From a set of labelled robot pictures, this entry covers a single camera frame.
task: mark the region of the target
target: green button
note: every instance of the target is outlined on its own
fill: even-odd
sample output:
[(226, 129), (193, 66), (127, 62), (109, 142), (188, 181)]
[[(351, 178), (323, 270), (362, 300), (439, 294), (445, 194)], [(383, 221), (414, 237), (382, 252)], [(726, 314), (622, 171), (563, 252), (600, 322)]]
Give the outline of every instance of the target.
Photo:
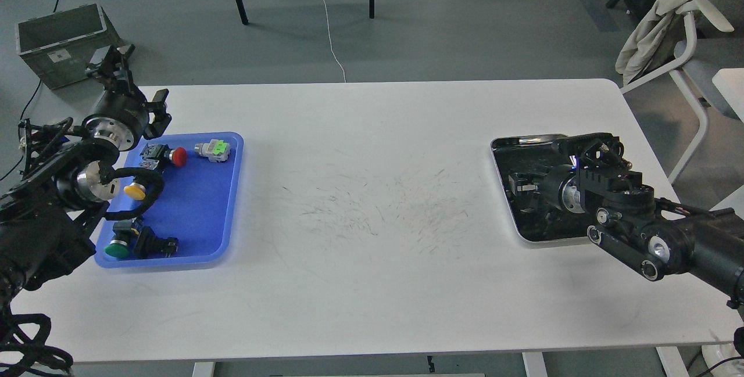
[(228, 144), (226, 144), (225, 141), (218, 141), (214, 145), (214, 149), (212, 149), (212, 154), (219, 155), (221, 153), (224, 153), (227, 147), (228, 147)]
[(119, 258), (119, 260), (122, 260), (123, 258), (127, 258), (127, 256), (130, 255), (130, 250), (128, 250), (127, 247), (120, 243), (112, 243), (106, 245), (106, 247), (103, 250), (106, 252), (107, 255), (113, 256), (114, 258)]

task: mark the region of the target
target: label on box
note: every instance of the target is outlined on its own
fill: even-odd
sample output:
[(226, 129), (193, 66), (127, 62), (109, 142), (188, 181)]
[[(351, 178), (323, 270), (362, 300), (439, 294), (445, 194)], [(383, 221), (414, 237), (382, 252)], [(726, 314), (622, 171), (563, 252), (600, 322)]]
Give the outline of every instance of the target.
[(59, 49), (58, 51), (47, 53), (47, 56), (49, 56), (49, 59), (51, 59), (53, 63), (61, 62), (72, 57), (70, 56), (70, 52), (66, 49)]

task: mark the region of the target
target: white cable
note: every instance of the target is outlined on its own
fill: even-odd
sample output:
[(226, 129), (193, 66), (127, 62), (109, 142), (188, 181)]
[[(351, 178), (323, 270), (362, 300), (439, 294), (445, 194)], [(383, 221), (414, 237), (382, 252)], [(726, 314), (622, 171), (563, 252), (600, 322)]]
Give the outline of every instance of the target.
[(328, 18), (328, 4), (326, 4), (325, 0), (323, 0), (323, 7), (326, 10), (326, 27), (328, 28), (328, 44), (330, 45), (330, 54), (333, 55), (333, 59), (338, 64), (338, 67), (341, 68), (341, 73), (344, 76), (344, 82), (346, 82), (346, 70), (344, 69), (344, 66), (341, 65), (341, 62), (338, 61), (338, 57), (335, 57), (335, 52), (333, 51), (333, 41), (330, 38), (330, 19)]

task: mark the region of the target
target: blue tray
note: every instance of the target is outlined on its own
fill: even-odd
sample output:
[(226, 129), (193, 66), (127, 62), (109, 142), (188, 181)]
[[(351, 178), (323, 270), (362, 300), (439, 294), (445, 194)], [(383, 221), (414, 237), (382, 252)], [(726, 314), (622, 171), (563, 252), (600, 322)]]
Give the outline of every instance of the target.
[[(194, 145), (222, 139), (230, 143), (230, 157), (224, 163), (209, 162), (194, 152)], [(230, 243), (237, 178), (242, 160), (242, 137), (231, 131), (218, 133), (170, 134), (141, 141), (132, 149), (125, 166), (139, 166), (140, 152), (146, 144), (161, 143), (171, 148), (184, 147), (188, 153), (186, 165), (167, 166), (163, 172), (165, 188), (157, 201), (144, 213), (145, 226), (152, 227), (159, 238), (178, 238), (178, 251), (165, 258), (152, 255), (145, 260), (134, 256), (117, 260), (106, 255), (103, 248), (114, 236), (113, 221), (105, 221), (95, 245), (95, 261), (104, 268), (151, 267), (159, 265), (202, 264), (219, 258)], [(121, 187), (132, 183), (123, 178)], [(131, 210), (139, 202), (121, 192), (111, 202), (109, 211)]]

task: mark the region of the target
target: white table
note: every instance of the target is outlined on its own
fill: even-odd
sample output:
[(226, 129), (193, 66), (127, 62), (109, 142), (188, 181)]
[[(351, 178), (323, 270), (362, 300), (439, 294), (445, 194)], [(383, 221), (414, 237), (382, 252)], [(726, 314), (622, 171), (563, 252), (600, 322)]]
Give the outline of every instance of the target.
[(188, 271), (91, 258), (19, 295), (77, 361), (659, 346), (741, 324), (695, 277), (651, 283), (590, 244), (520, 242), (495, 137), (619, 134), (675, 198), (610, 81), (181, 86), (168, 102), (169, 134), (245, 138), (231, 245)]
[(744, 119), (744, 67), (719, 70), (713, 75), (713, 85), (721, 91), (736, 115)]

